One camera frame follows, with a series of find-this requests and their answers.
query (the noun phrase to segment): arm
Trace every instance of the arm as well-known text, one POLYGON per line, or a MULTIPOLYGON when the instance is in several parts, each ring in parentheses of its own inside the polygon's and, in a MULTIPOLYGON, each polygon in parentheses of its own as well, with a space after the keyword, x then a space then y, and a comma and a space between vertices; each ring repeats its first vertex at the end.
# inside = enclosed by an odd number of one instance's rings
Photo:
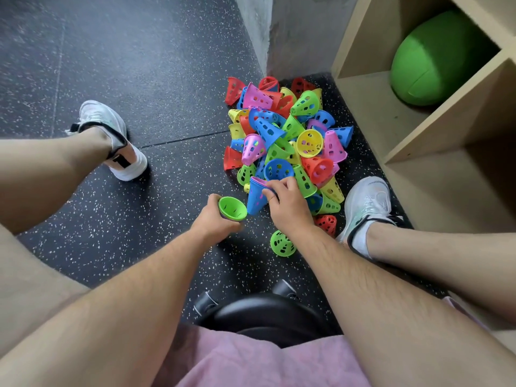
POLYGON ((293 178, 269 186, 274 224, 317 276, 374 387, 514 385, 516 357, 486 331, 314 226, 293 178))
POLYGON ((89 292, 0 360, 0 385, 148 386, 175 335, 199 260, 241 224, 220 196, 191 229, 89 292))

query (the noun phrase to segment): shoe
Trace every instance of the shoe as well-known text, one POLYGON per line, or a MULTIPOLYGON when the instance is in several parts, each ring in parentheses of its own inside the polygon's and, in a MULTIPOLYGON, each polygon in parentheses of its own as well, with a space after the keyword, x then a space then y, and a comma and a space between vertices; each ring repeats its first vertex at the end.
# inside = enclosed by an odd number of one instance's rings
POLYGON ((375 221, 396 225, 390 216, 390 194, 387 183, 377 176, 368 176, 354 185, 344 203, 346 227, 336 238, 349 248, 371 259, 366 233, 375 221))
POLYGON ((104 162, 121 181, 138 178, 147 168, 146 156, 127 140, 127 128, 118 113, 97 101, 86 101, 79 110, 79 123, 73 124, 68 135, 98 127, 111 137, 112 150, 104 162))

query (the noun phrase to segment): person's right hand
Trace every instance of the person's right hand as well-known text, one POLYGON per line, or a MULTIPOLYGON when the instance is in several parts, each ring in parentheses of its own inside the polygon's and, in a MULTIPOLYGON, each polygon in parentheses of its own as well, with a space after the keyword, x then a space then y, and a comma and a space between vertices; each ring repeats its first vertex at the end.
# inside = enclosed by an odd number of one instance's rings
POLYGON ((295 233, 304 231, 314 225, 308 203, 299 191, 296 179, 288 176, 281 181, 270 181, 267 186, 272 188, 278 197, 270 190, 262 193, 267 197, 270 207, 270 216, 274 225, 289 239, 295 233))

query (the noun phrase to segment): green ball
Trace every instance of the green ball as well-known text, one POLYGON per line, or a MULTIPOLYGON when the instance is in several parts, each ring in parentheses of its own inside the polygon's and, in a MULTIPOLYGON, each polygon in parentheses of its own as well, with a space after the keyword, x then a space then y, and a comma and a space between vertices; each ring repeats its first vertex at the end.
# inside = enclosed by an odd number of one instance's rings
POLYGON ((442 103, 498 51, 461 11, 416 27, 399 46, 390 71, 396 95, 416 106, 442 103))

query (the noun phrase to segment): gray wall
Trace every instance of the gray wall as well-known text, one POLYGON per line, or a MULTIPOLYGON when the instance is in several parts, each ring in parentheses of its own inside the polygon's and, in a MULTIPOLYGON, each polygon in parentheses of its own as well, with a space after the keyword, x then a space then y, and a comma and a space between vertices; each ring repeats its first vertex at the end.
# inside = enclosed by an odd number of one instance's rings
POLYGON ((357 0, 236 0, 262 71, 330 71, 357 0))

